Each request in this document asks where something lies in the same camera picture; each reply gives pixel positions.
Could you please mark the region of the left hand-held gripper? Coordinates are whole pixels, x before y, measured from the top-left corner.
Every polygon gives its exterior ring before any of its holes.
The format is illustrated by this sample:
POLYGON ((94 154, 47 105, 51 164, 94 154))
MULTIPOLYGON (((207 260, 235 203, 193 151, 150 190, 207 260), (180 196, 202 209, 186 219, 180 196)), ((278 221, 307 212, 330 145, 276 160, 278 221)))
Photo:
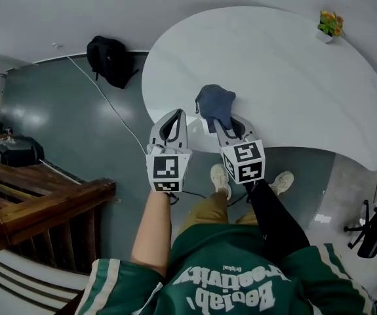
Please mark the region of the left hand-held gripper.
POLYGON ((188 148, 186 113, 182 109, 165 114, 150 132, 147 146, 148 180, 154 192, 182 192, 192 150, 188 148), (172 128, 176 125, 174 135, 172 128))

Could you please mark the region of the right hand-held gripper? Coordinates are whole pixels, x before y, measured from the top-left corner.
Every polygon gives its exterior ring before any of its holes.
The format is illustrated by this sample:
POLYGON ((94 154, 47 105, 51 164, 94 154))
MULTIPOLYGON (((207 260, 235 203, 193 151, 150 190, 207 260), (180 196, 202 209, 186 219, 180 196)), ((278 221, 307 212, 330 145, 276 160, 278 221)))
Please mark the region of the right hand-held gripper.
POLYGON ((227 130, 219 120, 214 120, 224 167, 236 184, 262 180, 266 165, 262 141, 245 118, 232 114, 231 122, 233 130, 227 130))

